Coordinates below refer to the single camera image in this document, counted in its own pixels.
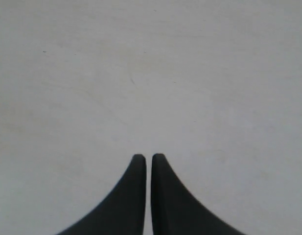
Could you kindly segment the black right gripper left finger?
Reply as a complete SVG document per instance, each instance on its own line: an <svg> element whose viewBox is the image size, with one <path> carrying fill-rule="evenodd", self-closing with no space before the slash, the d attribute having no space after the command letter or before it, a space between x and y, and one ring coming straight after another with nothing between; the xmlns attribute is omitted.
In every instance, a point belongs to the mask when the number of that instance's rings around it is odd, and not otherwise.
<svg viewBox="0 0 302 235"><path fill-rule="evenodd" d="M146 159L135 154L111 192L61 235L141 235L146 204Z"/></svg>

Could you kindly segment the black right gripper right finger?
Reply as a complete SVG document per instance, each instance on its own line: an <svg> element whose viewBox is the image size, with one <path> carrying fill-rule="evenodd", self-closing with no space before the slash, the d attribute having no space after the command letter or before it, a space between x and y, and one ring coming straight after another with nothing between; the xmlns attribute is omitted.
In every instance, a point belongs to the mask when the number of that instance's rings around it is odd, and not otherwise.
<svg viewBox="0 0 302 235"><path fill-rule="evenodd" d="M155 235L241 235L184 186L166 156L152 157L151 215Z"/></svg>

